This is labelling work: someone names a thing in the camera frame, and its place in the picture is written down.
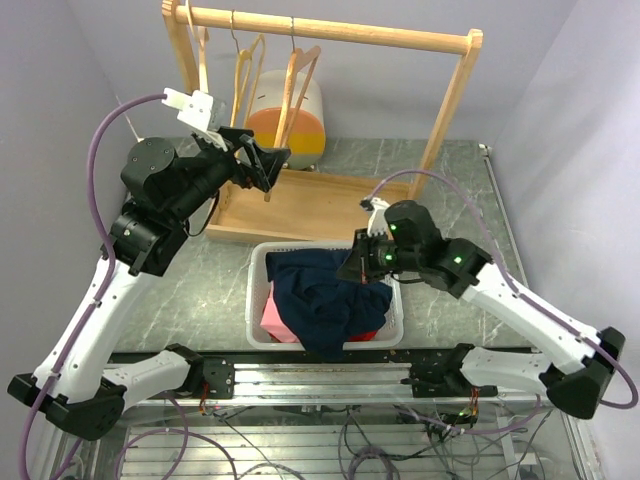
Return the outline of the navy blue t shirt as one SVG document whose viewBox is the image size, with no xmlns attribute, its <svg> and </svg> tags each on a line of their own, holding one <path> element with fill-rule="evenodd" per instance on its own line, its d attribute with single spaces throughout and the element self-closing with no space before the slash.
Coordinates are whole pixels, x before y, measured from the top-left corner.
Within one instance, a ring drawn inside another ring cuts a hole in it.
<svg viewBox="0 0 640 480">
<path fill-rule="evenodd" d="M 348 338 L 380 330 L 393 300 L 383 282 L 363 285 L 337 278 L 347 250 L 298 249 L 265 256 L 280 317 L 304 349 L 325 360 L 344 357 Z"/>
</svg>

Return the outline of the red t shirt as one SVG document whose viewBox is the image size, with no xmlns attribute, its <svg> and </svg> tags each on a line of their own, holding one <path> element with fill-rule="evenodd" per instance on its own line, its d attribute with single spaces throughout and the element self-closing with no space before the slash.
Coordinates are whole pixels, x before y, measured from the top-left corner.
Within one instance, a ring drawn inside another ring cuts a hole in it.
<svg viewBox="0 0 640 480">
<path fill-rule="evenodd" d="M 366 332 L 358 335 L 352 335 L 348 338 L 349 342 L 369 342 L 373 340 L 377 335 L 377 331 Z"/>
</svg>

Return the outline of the pink t shirt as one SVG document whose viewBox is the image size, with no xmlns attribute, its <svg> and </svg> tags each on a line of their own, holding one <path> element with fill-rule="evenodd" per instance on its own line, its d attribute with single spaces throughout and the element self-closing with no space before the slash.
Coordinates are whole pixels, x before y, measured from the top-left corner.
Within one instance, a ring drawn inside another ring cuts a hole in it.
<svg viewBox="0 0 640 480">
<path fill-rule="evenodd" d="M 282 321 L 273 295 L 267 298 L 260 327 L 277 343 L 298 343 L 297 336 Z"/>
</svg>

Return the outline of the yellow wooden hanger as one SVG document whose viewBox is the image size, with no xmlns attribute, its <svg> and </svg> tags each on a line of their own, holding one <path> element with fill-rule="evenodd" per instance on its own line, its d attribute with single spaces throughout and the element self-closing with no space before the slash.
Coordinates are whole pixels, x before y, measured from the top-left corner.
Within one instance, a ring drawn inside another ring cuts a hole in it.
<svg viewBox="0 0 640 480">
<path fill-rule="evenodd" d="M 244 128 L 254 104 L 266 54 L 266 39 L 259 33 L 248 49 L 241 49 L 235 34 L 235 11 L 230 14 L 230 33 L 236 46 L 233 103 L 230 123 Z"/>
</svg>

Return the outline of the brown wooden hanger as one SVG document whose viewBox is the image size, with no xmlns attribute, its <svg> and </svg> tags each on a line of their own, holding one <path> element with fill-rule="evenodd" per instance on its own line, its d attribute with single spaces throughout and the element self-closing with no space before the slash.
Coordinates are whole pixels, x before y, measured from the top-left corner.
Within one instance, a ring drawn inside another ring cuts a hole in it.
<svg viewBox="0 0 640 480">
<path fill-rule="evenodd" d="M 289 35 L 291 37 L 292 52 L 284 75 L 281 109 L 274 137 L 275 148 L 284 148 L 287 145 L 321 54 L 321 48 L 319 46 L 314 46 L 307 51 L 296 46 L 295 18 L 293 16 L 290 17 Z M 306 73 L 295 105 L 292 105 L 298 74 L 305 68 L 308 68 L 308 72 Z"/>
</svg>

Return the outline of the light wooden hanger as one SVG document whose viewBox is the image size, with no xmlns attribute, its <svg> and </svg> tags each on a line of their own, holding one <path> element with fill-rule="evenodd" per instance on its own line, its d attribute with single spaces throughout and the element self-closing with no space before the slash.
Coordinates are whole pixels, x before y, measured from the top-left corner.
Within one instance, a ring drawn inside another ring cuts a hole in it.
<svg viewBox="0 0 640 480">
<path fill-rule="evenodd" d="M 206 55 L 206 45 L 209 41 L 208 30 L 206 27 L 195 24 L 190 0 L 185 1 L 185 7 L 187 9 L 187 22 L 189 25 L 189 29 L 191 31 L 193 39 L 197 43 L 198 49 L 198 90 L 205 94 L 208 94 L 209 81 Z"/>
</svg>

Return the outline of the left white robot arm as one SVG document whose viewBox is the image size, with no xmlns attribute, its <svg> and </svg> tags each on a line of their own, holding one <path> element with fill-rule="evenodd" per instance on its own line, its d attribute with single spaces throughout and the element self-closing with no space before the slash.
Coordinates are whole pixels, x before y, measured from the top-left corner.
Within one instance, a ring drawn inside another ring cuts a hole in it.
<svg viewBox="0 0 640 480">
<path fill-rule="evenodd" d="M 106 366 L 136 304 L 189 237 L 190 217 L 232 182 L 264 193 L 291 152 L 261 146 L 251 130 L 223 127 L 222 144 L 202 136 L 181 157 L 151 137 L 134 145 L 121 179 L 130 193 L 110 228 L 91 282 L 58 344 L 33 373 L 18 374 L 9 394 L 60 430 L 87 441 L 106 435 L 129 408 L 165 391 L 192 397 L 204 384 L 203 358 L 172 344 L 153 357 Z"/>
</svg>

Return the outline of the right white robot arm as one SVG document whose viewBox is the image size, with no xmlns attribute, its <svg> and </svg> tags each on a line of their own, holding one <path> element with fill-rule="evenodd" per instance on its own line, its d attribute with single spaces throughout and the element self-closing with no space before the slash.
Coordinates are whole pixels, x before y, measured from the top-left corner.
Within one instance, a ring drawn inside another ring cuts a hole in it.
<svg viewBox="0 0 640 480">
<path fill-rule="evenodd" d="M 360 206 L 369 215 L 368 224 L 355 231 L 339 279 L 370 285 L 411 273 L 414 282 L 501 320 L 537 349 L 517 353 L 459 344 L 439 375 L 448 393 L 506 387 L 546 396 L 574 418 L 594 417 L 625 344 L 621 332 L 598 330 L 544 301 L 473 242 L 443 237 L 427 208 L 412 200 L 390 204 L 371 197 Z"/>
</svg>

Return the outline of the wooden clothes rack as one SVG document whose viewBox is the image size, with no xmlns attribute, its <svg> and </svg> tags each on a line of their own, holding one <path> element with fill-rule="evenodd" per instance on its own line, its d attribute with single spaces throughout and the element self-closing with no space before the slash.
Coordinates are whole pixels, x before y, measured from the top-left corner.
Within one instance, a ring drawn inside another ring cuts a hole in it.
<svg viewBox="0 0 640 480">
<path fill-rule="evenodd" d="M 161 9 L 185 87 L 193 92 L 199 86 L 198 49 L 188 31 L 185 3 L 165 1 Z M 192 12 L 196 25 L 230 31 L 231 10 L 192 7 Z M 235 11 L 235 32 L 290 37 L 289 26 L 290 17 Z M 435 163 L 484 40 L 479 29 L 453 35 L 305 18 L 295 18 L 295 37 L 458 56 L 421 159 L 423 169 Z M 272 196 L 223 187 L 219 209 L 205 231 L 212 238 L 236 242 L 347 239 L 364 218 L 357 203 L 373 187 L 371 178 L 288 169 L 282 172 Z"/>
</svg>

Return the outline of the white orange round appliance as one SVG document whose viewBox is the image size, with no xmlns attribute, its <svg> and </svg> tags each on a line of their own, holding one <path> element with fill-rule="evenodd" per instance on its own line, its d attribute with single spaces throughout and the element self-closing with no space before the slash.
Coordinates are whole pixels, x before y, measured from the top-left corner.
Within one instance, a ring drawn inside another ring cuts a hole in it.
<svg viewBox="0 0 640 480">
<path fill-rule="evenodd" d="M 285 75 L 285 70 L 271 70 L 260 75 L 254 102 L 245 121 L 246 127 L 254 131 L 257 142 L 264 147 L 273 147 L 275 144 Z M 314 79 L 309 81 L 295 121 L 289 126 L 306 77 L 305 73 L 299 73 L 296 77 L 285 124 L 285 145 L 291 150 L 288 166 L 293 170 L 311 169 L 323 156 L 326 146 L 322 92 Z"/>
</svg>

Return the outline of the white plastic basket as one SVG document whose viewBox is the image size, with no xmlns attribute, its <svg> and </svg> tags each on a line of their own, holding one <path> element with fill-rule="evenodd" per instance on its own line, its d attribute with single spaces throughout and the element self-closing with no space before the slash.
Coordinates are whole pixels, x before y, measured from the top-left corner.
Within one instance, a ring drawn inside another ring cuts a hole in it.
<svg viewBox="0 0 640 480">
<path fill-rule="evenodd" d="M 397 282 L 361 285 L 337 278 L 345 241 L 267 242 L 254 248 L 245 322 L 249 343 L 268 351 L 337 358 L 346 350 L 389 348 L 404 335 Z"/>
</svg>

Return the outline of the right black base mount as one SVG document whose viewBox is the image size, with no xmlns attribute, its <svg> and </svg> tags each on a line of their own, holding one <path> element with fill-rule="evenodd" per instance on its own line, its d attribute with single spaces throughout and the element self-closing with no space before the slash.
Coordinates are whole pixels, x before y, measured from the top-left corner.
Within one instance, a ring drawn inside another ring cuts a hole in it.
<svg viewBox="0 0 640 480">
<path fill-rule="evenodd" d="M 401 383 L 411 387 L 415 398 L 469 397 L 474 385 L 462 374 L 461 368 L 473 349 L 474 346 L 467 343 L 446 349 L 410 349 L 402 357 L 410 368 Z"/>
</svg>

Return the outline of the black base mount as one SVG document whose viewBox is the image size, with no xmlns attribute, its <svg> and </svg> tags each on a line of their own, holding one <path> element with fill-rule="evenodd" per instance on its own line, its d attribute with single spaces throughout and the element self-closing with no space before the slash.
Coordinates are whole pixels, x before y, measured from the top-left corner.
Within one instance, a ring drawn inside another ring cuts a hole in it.
<svg viewBox="0 0 640 480">
<path fill-rule="evenodd" d="M 182 383 L 175 389 L 181 396 L 231 399 L 234 395 L 235 368 L 223 357 L 203 357 L 190 353 L 189 365 Z"/>
<path fill-rule="evenodd" d="M 474 385 L 462 374 L 461 368 L 473 349 L 474 346 L 467 343 L 446 349 L 410 349 L 402 357 L 410 368 L 401 383 L 411 387 L 415 398 L 469 397 Z"/>
</svg>

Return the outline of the aluminium rail frame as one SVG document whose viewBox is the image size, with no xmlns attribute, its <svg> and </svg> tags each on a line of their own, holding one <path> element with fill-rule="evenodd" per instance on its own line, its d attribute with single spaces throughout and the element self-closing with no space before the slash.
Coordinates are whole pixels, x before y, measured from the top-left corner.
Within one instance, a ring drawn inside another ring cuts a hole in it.
<svg viewBox="0 0 640 480">
<path fill-rule="evenodd" d="M 54 426 L 39 479 L 599 479 L 585 423 L 506 387 L 415 398 L 406 349 L 211 351 L 235 368 L 231 399 L 165 391 L 95 441 Z"/>
</svg>

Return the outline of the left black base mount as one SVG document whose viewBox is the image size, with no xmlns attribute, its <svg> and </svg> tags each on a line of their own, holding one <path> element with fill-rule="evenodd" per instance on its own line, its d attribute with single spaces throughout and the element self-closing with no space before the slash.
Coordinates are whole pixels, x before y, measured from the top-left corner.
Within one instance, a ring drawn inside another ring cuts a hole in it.
<svg viewBox="0 0 640 480">
<path fill-rule="evenodd" d="M 181 396 L 231 399 L 234 395 L 235 368 L 223 357 L 203 357 L 190 353 L 189 365 L 182 383 L 175 389 Z"/>
</svg>

